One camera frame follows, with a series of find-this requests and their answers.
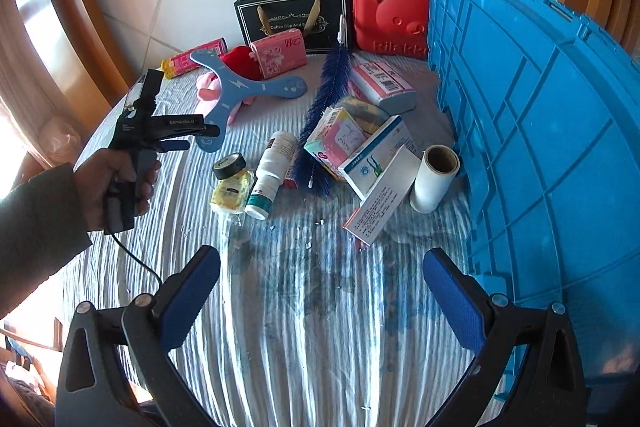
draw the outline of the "white textured fabric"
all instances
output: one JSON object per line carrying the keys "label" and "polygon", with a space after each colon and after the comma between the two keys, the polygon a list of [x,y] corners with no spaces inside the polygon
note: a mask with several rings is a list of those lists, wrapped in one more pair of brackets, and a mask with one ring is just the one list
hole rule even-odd
{"label": "white textured fabric", "polygon": [[[255,168],[274,131],[298,133],[322,60],[310,57],[296,70],[309,84],[304,97],[263,97],[243,107],[218,153],[193,146],[163,155],[151,211],[122,234],[163,279],[202,244],[220,251],[220,280],[171,357],[224,427],[422,426],[472,358],[422,278],[422,258],[433,247],[465,269],[470,222],[462,183],[428,216],[404,201],[368,248],[342,229],[358,204],[347,185],[329,198],[281,188],[266,221],[246,216],[241,223],[211,212],[215,160],[239,151]],[[418,60],[385,60],[418,90],[417,108],[402,117],[420,147],[451,145],[449,123],[434,102],[437,77]],[[193,111],[200,73],[165,82],[157,114]],[[121,105],[105,119],[81,161],[108,145],[120,112]],[[111,238],[95,233],[92,239],[94,246],[60,272],[67,324],[80,301],[117,307],[156,290]],[[137,380],[129,353],[123,354]],[[493,401],[485,419],[497,410]]]}

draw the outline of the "blue plastic crate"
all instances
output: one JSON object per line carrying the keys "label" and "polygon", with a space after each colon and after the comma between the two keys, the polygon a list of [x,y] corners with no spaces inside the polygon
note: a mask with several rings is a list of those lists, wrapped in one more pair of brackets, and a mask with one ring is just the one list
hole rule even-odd
{"label": "blue plastic crate", "polygon": [[430,0],[428,45],[468,176],[470,272],[520,305],[564,302],[588,382],[619,389],[640,362],[638,66],[555,0]]}

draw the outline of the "paper tube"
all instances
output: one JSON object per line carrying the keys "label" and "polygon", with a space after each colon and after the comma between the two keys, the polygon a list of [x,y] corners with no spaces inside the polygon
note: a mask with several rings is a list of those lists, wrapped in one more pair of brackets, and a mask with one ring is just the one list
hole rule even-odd
{"label": "paper tube", "polygon": [[422,156],[410,202],[416,212],[430,214],[442,201],[460,170],[460,159],[449,147],[433,145]]}

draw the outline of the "white pill bottle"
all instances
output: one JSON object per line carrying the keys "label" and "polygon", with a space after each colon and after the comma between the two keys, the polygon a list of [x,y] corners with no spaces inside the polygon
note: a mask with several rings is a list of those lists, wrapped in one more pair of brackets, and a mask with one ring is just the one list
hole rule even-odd
{"label": "white pill bottle", "polygon": [[251,191],[244,208],[249,216],[255,219],[267,219],[297,146],[298,139],[290,132],[276,131],[271,136],[267,149],[262,153],[258,168],[255,169],[258,181],[255,182],[254,190]]}

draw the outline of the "pink soap box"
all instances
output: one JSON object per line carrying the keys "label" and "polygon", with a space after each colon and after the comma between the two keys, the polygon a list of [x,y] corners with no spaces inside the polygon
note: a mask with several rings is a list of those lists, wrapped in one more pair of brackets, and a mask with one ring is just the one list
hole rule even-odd
{"label": "pink soap box", "polygon": [[265,78],[306,64],[305,41],[296,28],[252,42],[251,49]]}

